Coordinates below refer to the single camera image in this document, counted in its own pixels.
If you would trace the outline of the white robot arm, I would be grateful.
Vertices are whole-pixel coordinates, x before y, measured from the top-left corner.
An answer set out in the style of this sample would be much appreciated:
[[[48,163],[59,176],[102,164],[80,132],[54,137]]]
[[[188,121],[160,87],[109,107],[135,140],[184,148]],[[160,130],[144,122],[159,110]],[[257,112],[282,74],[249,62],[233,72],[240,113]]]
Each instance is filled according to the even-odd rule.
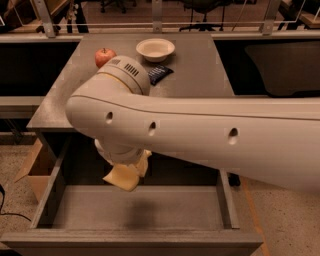
[[[147,151],[287,189],[320,192],[316,98],[162,98],[140,63],[107,62],[76,89],[66,116],[101,156],[131,166]]]

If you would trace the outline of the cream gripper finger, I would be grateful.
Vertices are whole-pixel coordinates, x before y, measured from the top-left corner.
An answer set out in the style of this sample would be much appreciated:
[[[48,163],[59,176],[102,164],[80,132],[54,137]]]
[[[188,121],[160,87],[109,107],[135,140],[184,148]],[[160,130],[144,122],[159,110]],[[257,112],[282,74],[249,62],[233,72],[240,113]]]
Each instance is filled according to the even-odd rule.
[[[152,155],[149,150],[144,150],[139,161],[135,164],[139,177],[144,177],[148,169],[148,158]]]

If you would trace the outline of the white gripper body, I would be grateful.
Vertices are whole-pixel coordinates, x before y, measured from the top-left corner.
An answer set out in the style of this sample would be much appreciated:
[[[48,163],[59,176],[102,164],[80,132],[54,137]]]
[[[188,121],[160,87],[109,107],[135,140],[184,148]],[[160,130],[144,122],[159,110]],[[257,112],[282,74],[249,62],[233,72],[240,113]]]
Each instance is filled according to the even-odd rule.
[[[98,153],[111,165],[137,164],[143,157],[144,150],[123,146],[115,143],[104,143],[102,140],[94,140]]]

